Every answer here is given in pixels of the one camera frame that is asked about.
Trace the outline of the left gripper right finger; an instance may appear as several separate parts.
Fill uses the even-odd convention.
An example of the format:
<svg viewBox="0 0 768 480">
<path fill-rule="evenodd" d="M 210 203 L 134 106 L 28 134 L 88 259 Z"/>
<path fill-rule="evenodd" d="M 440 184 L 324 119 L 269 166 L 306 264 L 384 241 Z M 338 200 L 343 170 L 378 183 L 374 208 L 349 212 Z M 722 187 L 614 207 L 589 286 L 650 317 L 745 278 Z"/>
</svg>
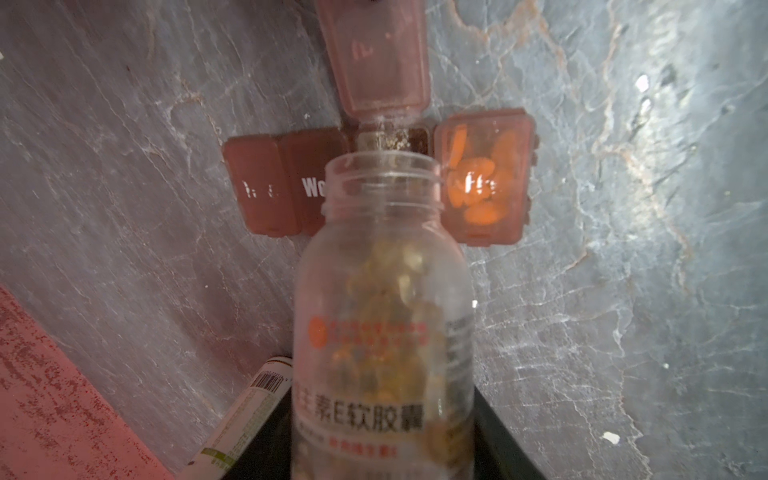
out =
<svg viewBox="0 0 768 480">
<path fill-rule="evenodd" d="M 474 391 L 474 479 L 545 480 L 478 388 Z"/>
</svg>

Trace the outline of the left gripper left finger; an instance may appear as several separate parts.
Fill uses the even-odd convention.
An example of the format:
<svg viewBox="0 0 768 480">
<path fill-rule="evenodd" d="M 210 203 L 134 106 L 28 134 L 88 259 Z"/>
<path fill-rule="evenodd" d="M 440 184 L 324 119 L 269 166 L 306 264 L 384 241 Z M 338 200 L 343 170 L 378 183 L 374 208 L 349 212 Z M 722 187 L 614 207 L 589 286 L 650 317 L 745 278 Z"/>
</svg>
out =
<svg viewBox="0 0 768 480">
<path fill-rule="evenodd" d="M 223 480 L 291 478 L 292 402 L 286 395 Z"/>
</svg>

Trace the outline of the white bottle green cap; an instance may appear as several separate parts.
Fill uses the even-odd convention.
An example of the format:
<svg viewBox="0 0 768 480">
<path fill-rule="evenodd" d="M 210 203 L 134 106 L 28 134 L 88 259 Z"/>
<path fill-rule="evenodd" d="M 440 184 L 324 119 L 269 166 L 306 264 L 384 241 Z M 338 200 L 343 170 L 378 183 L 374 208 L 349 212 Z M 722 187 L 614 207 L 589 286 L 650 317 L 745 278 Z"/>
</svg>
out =
<svg viewBox="0 0 768 480">
<path fill-rule="evenodd" d="M 274 356 L 259 369 L 224 419 L 188 464 L 178 479 L 223 479 L 265 424 L 278 403 L 290 395 L 293 362 Z"/>
</svg>

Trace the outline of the amber pill bottle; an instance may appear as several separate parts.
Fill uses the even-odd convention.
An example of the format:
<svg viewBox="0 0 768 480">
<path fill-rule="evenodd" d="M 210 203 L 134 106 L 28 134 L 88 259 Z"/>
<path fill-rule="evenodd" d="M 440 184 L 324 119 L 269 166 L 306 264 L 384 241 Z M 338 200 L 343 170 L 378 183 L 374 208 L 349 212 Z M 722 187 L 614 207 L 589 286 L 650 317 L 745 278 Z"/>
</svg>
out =
<svg viewBox="0 0 768 480">
<path fill-rule="evenodd" d="M 440 188 L 420 154 L 327 165 L 295 282 L 293 478 L 473 477 L 473 287 Z"/>
</svg>

